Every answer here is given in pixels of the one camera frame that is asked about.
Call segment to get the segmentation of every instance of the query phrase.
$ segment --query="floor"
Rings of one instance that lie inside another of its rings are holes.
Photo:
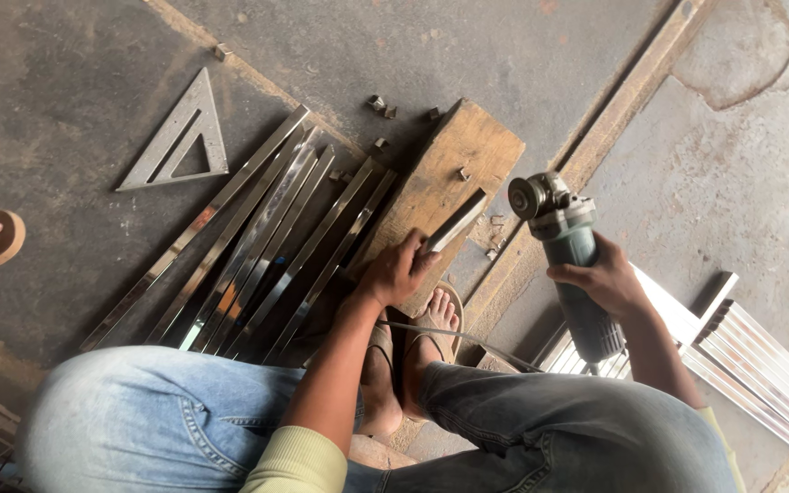
[[[0,341],[41,367],[74,354],[227,180],[113,192],[201,67],[231,168],[298,102],[337,143],[338,168],[355,168],[379,136],[392,143],[380,160],[399,168],[431,126],[427,110],[469,95],[527,142],[513,172],[524,175],[546,168],[666,6],[0,0],[0,206],[29,229],[0,268]],[[239,58],[217,62],[217,40]],[[373,94],[397,119],[369,110]],[[323,198],[338,192],[324,187]],[[490,213],[506,207],[498,197]],[[128,315],[116,343],[142,340],[224,224]],[[480,272],[488,258],[470,253],[485,249],[468,244],[459,265]]]

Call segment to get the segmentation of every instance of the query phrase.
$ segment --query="angle grinder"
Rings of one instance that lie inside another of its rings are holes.
[[[510,207],[528,221],[551,266],[591,267],[599,258],[592,226],[598,216],[593,199],[573,194],[558,173],[516,178],[508,188]],[[598,364],[623,349],[620,326],[581,288],[556,283],[565,323],[580,358],[598,375]]]

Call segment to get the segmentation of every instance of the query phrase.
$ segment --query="wooden plank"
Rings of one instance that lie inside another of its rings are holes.
[[[383,248],[403,240],[411,228],[431,234],[477,188],[483,188],[490,199],[494,197],[523,150],[525,144],[510,130],[473,101],[460,99],[444,116],[416,168],[389,201],[346,273],[354,280],[360,278]],[[459,180],[460,168],[471,176],[468,182]],[[467,227],[443,249],[440,262],[419,290],[395,308],[409,317],[421,313],[470,229]]]
[[[715,3],[716,0],[682,0],[673,9],[651,44],[641,53],[623,84],[613,89],[615,94],[564,163],[561,174],[571,190],[579,191],[586,186],[626,125],[650,99],[659,84],[662,84],[672,64],[693,39],[696,30],[705,22]],[[465,306],[466,327],[470,328],[480,317],[487,316],[486,308],[520,261],[517,251],[523,250],[531,241],[536,240],[532,238],[529,228],[524,223],[520,224],[513,239],[480,281]],[[532,269],[532,272],[539,267],[541,266],[525,266]]]

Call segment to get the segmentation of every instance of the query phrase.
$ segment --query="jeans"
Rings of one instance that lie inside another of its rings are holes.
[[[39,493],[237,491],[302,375],[156,346],[83,354],[38,389],[18,464]],[[419,403],[479,449],[349,462],[344,491],[735,491],[711,427],[639,383],[433,362]]]

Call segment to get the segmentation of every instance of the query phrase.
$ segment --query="sleeve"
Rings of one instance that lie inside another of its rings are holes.
[[[736,453],[729,448],[729,444],[726,442],[726,438],[723,436],[723,431],[717,424],[717,418],[715,418],[715,413],[711,410],[710,407],[703,407],[700,409],[696,409],[696,412],[705,420],[712,428],[714,428],[717,436],[721,438],[721,442],[723,442],[723,450],[726,451],[726,460],[729,463],[729,470],[732,471],[732,478],[736,481],[736,489],[738,493],[744,493],[746,491],[744,487],[744,480],[742,479],[742,472],[738,470],[738,464],[736,463]]]
[[[239,493],[341,493],[346,467],[343,452],[323,434],[283,426]]]

